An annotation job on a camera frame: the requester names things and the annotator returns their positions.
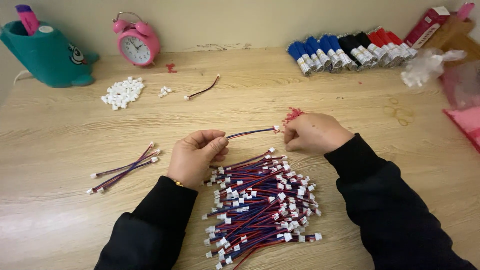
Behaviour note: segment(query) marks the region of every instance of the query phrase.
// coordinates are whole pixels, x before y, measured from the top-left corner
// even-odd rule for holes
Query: clock face
[[[125,56],[134,63],[145,64],[150,60],[150,49],[136,37],[124,37],[120,47]]]

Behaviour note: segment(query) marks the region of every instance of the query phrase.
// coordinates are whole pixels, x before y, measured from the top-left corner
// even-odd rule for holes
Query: pink alarm clock
[[[124,13],[136,16],[139,21],[134,24],[119,20],[120,15]],[[137,66],[155,65],[153,59],[160,52],[160,40],[155,35],[153,28],[132,12],[118,13],[113,22],[113,32],[116,34],[121,32],[118,48],[125,59]]]

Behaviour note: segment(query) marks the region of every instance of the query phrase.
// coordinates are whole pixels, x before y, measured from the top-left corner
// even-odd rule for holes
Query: person's left hand
[[[224,161],[228,154],[225,132],[200,130],[175,143],[167,177],[184,187],[197,189],[211,162]]]

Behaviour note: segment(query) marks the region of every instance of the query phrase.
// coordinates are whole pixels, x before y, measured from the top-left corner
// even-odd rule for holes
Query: black sleeve
[[[360,227],[376,270],[476,269],[453,252],[452,240],[400,169],[378,157],[359,134],[325,158],[340,176],[336,185],[348,217]]]
[[[197,195],[160,177],[135,211],[117,220],[95,270],[171,269]]]

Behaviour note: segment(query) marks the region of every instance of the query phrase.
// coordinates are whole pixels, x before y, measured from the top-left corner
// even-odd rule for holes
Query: wooden board
[[[166,64],[176,64],[169,74]],[[401,69],[303,77],[282,48],[162,54],[157,66],[129,65],[118,57],[95,65],[95,84],[53,89],[35,79],[17,82],[0,110],[0,269],[92,269],[112,225],[133,211],[166,173],[173,144],[199,129],[227,134],[281,124],[288,107],[331,114],[359,132],[383,158],[394,161],[405,181],[442,222],[454,250],[480,266],[480,155],[441,113],[446,98],[433,82],[409,89]],[[197,98],[185,95],[217,86]],[[145,80],[141,97],[112,111],[100,96],[128,76]],[[163,86],[175,92],[160,99]],[[408,126],[393,117],[413,113]],[[85,191],[99,179],[90,174],[136,160],[150,141],[164,150],[160,161],[122,180],[104,195]],[[226,163],[245,160],[283,138],[259,133],[232,140]],[[336,189],[337,174],[322,156],[289,153],[297,173],[309,175],[324,215],[313,217],[317,243],[283,244],[258,252],[245,270],[373,269],[359,229],[347,217]],[[201,215],[213,206],[214,188],[199,195],[181,256],[174,269],[212,269]]]

